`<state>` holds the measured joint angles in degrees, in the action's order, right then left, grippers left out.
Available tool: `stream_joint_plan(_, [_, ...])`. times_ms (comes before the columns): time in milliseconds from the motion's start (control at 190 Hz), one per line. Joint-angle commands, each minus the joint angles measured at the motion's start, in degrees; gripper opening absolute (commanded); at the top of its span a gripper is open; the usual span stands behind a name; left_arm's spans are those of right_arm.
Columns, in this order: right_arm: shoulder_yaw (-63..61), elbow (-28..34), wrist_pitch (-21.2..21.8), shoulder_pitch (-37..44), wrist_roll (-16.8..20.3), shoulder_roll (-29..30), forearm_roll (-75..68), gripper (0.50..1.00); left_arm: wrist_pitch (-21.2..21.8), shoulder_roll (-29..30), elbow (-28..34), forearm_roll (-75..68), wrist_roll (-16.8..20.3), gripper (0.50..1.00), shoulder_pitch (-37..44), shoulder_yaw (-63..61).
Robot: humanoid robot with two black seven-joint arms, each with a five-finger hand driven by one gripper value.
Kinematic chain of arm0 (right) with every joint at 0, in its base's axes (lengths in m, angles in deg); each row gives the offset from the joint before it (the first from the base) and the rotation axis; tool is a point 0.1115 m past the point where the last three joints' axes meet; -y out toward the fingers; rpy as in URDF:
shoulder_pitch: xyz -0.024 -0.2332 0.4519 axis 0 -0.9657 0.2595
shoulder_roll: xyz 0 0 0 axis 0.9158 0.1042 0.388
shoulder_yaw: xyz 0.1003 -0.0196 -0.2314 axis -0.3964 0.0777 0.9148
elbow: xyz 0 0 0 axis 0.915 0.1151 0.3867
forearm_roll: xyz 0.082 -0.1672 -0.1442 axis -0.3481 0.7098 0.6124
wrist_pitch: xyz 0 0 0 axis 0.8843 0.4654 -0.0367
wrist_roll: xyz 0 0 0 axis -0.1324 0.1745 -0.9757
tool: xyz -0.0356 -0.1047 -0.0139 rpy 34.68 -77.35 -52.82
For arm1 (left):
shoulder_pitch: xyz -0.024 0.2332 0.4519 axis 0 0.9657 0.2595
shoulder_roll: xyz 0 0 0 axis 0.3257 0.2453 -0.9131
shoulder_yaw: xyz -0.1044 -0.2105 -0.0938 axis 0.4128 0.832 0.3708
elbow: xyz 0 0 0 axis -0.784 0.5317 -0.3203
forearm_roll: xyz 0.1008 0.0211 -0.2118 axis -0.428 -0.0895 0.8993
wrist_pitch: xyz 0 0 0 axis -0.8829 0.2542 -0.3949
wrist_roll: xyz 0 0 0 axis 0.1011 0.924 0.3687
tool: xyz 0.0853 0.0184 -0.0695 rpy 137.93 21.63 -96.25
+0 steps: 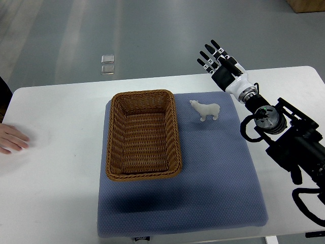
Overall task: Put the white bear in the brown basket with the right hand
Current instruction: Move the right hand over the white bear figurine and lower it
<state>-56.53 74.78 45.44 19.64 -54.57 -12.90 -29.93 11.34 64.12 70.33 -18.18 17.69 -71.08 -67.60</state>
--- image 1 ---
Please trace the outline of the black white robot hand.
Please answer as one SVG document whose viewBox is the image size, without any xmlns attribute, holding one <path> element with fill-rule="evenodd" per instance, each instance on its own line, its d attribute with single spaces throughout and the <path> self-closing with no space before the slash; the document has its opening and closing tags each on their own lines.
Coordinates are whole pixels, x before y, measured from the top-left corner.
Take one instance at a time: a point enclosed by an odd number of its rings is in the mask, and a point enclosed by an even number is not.
<svg viewBox="0 0 325 244">
<path fill-rule="evenodd" d="M 243 104 L 258 94 L 258 88 L 249 82 L 246 70 L 216 41 L 211 40 L 205 48 L 207 51 L 200 51 L 201 58 L 197 62 L 222 91 L 232 94 Z"/>
</svg>

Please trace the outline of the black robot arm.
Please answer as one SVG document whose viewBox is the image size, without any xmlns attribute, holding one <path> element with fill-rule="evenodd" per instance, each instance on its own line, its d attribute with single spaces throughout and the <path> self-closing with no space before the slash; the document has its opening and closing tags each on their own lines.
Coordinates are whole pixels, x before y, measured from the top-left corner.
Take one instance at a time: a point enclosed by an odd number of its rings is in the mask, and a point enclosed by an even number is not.
<svg viewBox="0 0 325 244">
<path fill-rule="evenodd" d="M 283 98 L 270 105 L 259 94 L 258 83 L 243 91 L 240 100 L 251 112 L 240 124 L 242 137 L 252 143 L 265 141 L 267 155 L 290 173 L 295 185 L 302 184 L 302 172 L 311 177 L 318 187 L 298 187 L 293 190 L 292 198 L 307 218 L 324 226 L 324 220 L 313 214 L 300 198 L 300 194 L 316 194 L 324 202 L 324 146 L 317 131 L 319 125 Z"/>
</svg>

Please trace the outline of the person's bare hand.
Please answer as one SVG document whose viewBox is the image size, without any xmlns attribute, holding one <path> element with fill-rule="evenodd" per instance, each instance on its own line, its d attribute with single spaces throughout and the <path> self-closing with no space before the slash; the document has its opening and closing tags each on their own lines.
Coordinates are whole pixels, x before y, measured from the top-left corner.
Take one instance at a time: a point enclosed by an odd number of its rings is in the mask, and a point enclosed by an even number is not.
<svg viewBox="0 0 325 244">
<path fill-rule="evenodd" d="M 1 124 L 1 154 L 28 148 L 29 138 L 14 126 Z"/>
</svg>

